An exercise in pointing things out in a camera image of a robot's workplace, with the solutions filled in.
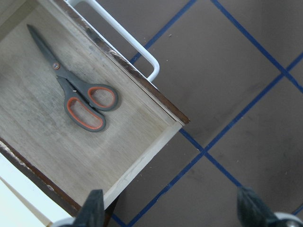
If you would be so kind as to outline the right-side right gripper black right finger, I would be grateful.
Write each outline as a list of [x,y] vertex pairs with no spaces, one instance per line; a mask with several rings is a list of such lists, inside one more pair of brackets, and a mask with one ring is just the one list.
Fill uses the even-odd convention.
[[238,188],[237,216],[243,227],[269,227],[277,222],[277,216],[248,187]]

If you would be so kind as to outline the right-side right gripper black left finger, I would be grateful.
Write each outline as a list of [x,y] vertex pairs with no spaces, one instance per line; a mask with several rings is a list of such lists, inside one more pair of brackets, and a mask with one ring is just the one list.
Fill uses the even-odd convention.
[[77,217],[74,220],[75,227],[102,227],[105,220],[103,191],[92,190]]

